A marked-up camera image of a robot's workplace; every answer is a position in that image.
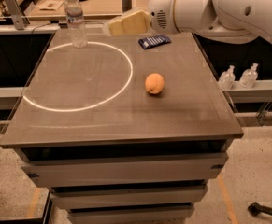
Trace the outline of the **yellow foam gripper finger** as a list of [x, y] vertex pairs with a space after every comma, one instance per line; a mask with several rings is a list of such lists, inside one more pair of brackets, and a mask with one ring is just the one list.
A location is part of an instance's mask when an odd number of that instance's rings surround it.
[[111, 20], [107, 28], [112, 36], [144, 34], [150, 29], [150, 16], [144, 10], [134, 10]]

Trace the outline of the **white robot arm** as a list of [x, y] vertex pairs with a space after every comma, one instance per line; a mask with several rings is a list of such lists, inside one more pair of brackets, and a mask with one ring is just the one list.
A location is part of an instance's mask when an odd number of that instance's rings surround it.
[[272, 45], [272, 0], [149, 0], [108, 21], [109, 36], [190, 32], [231, 44], [261, 37]]

